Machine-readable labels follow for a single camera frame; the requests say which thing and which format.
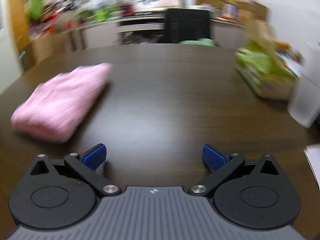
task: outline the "logo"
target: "logo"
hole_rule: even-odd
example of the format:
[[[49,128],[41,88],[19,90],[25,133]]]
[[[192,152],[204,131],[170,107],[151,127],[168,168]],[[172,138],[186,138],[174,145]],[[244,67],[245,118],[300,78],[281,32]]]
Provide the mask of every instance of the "logo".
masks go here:
[[[149,190],[149,192],[154,195],[154,194],[157,194],[159,192],[159,190],[157,190],[156,188],[153,188],[153,189]]]

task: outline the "chair backrest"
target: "chair backrest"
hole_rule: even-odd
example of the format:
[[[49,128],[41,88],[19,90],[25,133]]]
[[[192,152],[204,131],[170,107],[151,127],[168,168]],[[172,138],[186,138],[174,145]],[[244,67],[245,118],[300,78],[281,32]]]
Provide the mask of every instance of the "chair backrest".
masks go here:
[[[169,8],[166,10],[162,43],[211,39],[207,10]]]

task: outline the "blue pad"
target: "blue pad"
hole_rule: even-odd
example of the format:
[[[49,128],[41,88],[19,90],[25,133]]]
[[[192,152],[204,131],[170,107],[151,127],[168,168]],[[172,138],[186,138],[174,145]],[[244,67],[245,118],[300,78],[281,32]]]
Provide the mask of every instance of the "blue pad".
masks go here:
[[[100,143],[82,154],[82,163],[95,171],[107,158],[107,148]]]
[[[225,156],[222,156],[208,145],[205,145],[202,149],[202,160],[214,171],[227,163]]]

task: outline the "dark brown table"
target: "dark brown table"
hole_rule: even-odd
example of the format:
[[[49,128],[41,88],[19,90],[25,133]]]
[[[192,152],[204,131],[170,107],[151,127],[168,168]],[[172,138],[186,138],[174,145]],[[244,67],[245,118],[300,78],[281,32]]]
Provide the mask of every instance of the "dark brown table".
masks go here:
[[[302,199],[294,227],[312,239],[320,232],[320,195],[303,154],[318,143],[286,104],[256,97],[235,70],[235,51],[194,45],[125,45],[52,57],[26,72],[0,96],[0,237],[14,228],[7,202],[38,154],[62,158],[97,143],[108,148],[101,172],[120,185],[193,185],[209,174],[205,143],[247,158],[272,154]],[[56,145],[19,135],[10,117],[35,87],[80,65],[110,62],[110,83],[74,136]]]

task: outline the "metal pin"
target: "metal pin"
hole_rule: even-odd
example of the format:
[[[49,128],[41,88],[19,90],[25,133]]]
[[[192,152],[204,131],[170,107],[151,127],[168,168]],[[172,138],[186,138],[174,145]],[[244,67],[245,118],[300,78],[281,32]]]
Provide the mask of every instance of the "metal pin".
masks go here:
[[[102,188],[105,193],[116,193],[119,190],[119,187],[116,185],[106,185]]]
[[[197,194],[201,194],[207,191],[207,188],[203,185],[194,185],[190,189],[193,193]]]

